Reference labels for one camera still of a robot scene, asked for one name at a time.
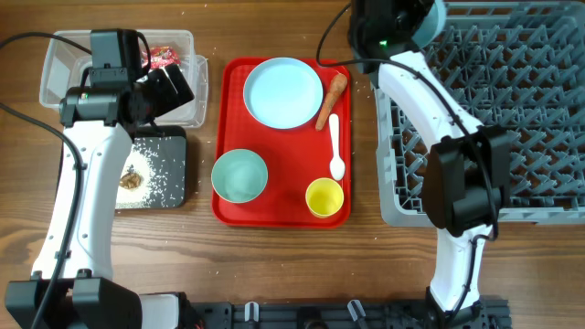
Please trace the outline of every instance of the cup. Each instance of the cup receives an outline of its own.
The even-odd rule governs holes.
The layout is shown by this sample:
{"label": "cup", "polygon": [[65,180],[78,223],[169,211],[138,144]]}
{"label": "cup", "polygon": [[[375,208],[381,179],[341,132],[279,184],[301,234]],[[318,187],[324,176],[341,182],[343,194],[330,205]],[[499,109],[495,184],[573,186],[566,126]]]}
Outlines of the cup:
{"label": "cup", "polygon": [[211,170],[211,185],[228,202],[241,204],[258,197],[268,183],[268,168],[250,150],[236,149],[219,157]]}
{"label": "cup", "polygon": [[315,217],[328,218],[344,204],[344,190],[331,178],[319,178],[307,187],[304,199]]}

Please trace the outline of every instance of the red tray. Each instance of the red tray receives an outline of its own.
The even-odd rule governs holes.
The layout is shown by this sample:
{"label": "red tray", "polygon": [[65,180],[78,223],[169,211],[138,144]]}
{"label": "red tray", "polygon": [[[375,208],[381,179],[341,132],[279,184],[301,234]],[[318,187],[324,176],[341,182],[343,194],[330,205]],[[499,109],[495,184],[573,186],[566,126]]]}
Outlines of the red tray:
{"label": "red tray", "polygon": [[[231,226],[272,228],[336,228],[351,212],[351,84],[333,108],[339,115],[339,152],[346,163],[346,174],[339,182],[345,202],[329,218],[314,217],[304,201],[306,188],[315,179],[331,177],[329,163],[333,157],[329,125],[318,132],[315,115],[308,123],[290,130],[264,126],[254,119],[244,104],[244,82],[252,70],[268,58],[237,58],[223,72],[219,113],[216,161],[233,149],[249,149],[268,166],[268,184],[256,199],[246,204],[231,204],[214,191],[211,208],[215,216]],[[331,79],[344,67],[320,68],[314,59],[301,59],[317,72],[324,84],[324,95]]]}

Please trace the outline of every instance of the white spoon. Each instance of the white spoon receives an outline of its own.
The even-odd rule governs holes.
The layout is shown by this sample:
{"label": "white spoon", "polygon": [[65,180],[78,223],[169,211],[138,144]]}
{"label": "white spoon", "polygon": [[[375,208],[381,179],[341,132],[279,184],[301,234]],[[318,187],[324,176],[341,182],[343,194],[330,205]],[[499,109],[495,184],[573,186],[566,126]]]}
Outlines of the white spoon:
{"label": "white spoon", "polygon": [[334,180],[341,180],[346,173],[346,164],[339,156],[339,117],[337,114],[329,116],[329,131],[331,132],[331,145],[333,146],[333,160],[329,164],[331,177]]}

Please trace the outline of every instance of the wood grain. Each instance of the wood grain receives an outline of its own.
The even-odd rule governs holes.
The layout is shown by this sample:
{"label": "wood grain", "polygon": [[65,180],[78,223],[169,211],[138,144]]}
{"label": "wood grain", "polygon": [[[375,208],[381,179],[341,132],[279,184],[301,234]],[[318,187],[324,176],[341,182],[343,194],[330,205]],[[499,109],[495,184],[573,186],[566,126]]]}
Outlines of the wood grain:
{"label": "wood grain", "polygon": [[[312,58],[344,1],[185,2],[75,5],[70,0],[0,5],[0,38],[38,30],[101,27],[188,29],[209,58],[204,126],[188,131],[197,192],[176,210],[124,211],[112,236],[115,280],[136,292],[185,291],[194,302],[380,301],[422,297],[434,270],[431,228],[391,228],[379,210],[376,108],[367,77],[353,79],[353,214],[335,230],[229,228],[209,207],[221,74],[243,56]],[[350,58],[347,20],[325,44],[326,58]],[[38,103],[48,41],[22,40],[0,52],[0,100],[59,127]],[[0,112],[0,295],[28,277],[53,208],[59,142]],[[577,328],[585,322],[585,227],[503,224],[484,254],[481,290],[509,299],[515,328]],[[16,328],[0,305],[0,328]]]}

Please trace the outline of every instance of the dish rack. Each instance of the dish rack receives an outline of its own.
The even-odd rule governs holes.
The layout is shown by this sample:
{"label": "dish rack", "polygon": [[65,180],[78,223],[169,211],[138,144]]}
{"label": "dish rack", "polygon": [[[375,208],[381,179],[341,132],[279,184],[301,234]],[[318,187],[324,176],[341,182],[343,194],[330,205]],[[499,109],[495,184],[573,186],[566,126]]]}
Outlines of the dish rack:
{"label": "dish rack", "polygon": [[[443,33],[425,49],[435,76],[511,143],[510,205],[500,221],[585,222],[585,5],[449,3]],[[375,90],[382,217],[430,226],[422,210],[427,150],[404,112]]]}

